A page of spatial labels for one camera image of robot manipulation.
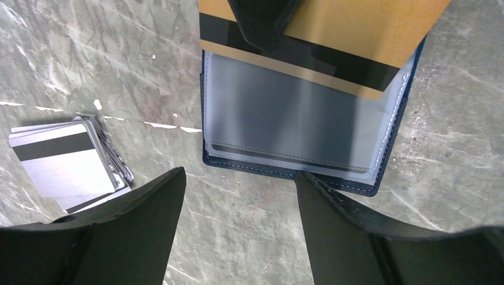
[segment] wallet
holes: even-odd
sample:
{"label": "wallet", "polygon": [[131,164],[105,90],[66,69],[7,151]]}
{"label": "wallet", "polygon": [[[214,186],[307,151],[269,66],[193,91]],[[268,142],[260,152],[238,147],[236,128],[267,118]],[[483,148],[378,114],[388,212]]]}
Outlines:
{"label": "wallet", "polygon": [[203,161],[284,179],[306,171],[333,189],[372,197],[424,41],[377,100],[203,51]]}

